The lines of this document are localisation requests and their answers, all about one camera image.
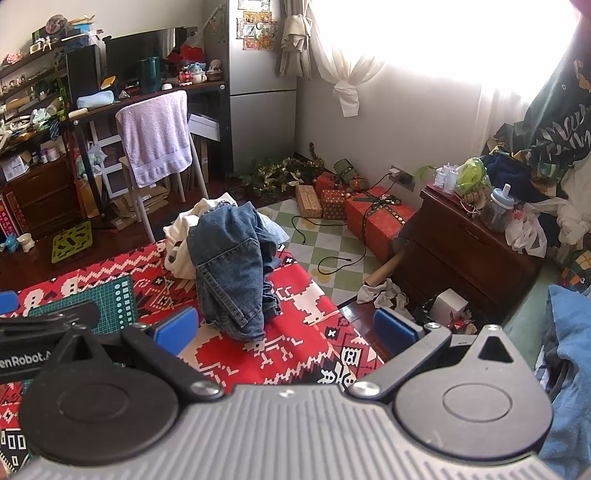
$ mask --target brown dresser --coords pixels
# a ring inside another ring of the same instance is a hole
[[[457,198],[427,186],[408,225],[408,245],[392,278],[410,299],[425,303],[452,288],[491,323],[502,323],[531,287],[542,259],[514,252],[504,233],[470,219]]]
[[[82,218],[65,155],[56,161],[32,166],[24,175],[9,181],[2,194],[7,198],[17,223],[21,224],[24,219],[27,228],[21,229],[35,240],[72,226]]]

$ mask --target wall socket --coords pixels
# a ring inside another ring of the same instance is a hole
[[[393,173],[391,173],[388,178],[395,182],[398,183],[400,185],[402,185],[404,188],[406,188],[407,190],[410,190],[411,192],[414,191],[414,186],[415,186],[415,181],[414,181],[414,177],[410,174],[405,172],[404,170],[400,170],[400,168],[392,165],[392,169],[394,169],[394,171],[398,171],[399,173],[394,175]]]

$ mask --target white wall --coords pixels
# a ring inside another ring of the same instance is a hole
[[[68,19],[96,15],[95,27],[113,37],[202,25],[200,0],[4,0],[0,2],[0,56],[28,51],[33,31],[56,14]]]
[[[346,157],[370,184],[391,165],[413,174],[426,164],[461,164],[469,157],[479,87],[386,65],[358,91],[359,115],[344,118],[316,65],[312,80],[298,79],[296,151],[307,155],[312,141],[328,168]],[[413,194],[398,185],[391,192],[420,205],[420,186]]]

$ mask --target jeans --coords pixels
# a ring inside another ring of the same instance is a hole
[[[206,320],[236,340],[263,339],[265,322],[281,313],[265,280],[278,264],[277,243],[252,204],[209,210],[189,230],[187,246]]]

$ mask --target green cutting mat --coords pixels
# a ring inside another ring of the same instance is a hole
[[[92,329],[95,333],[116,333],[138,321],[134,285],[130,275],[116,278],[80,293],[41,305],[31,309],[29,315],[37,317],[84,301],[94,301],[99,307],[100,321]]]
[[[51,263],[58,263],[92,245],[90,221],[76,225],[53,237]]]

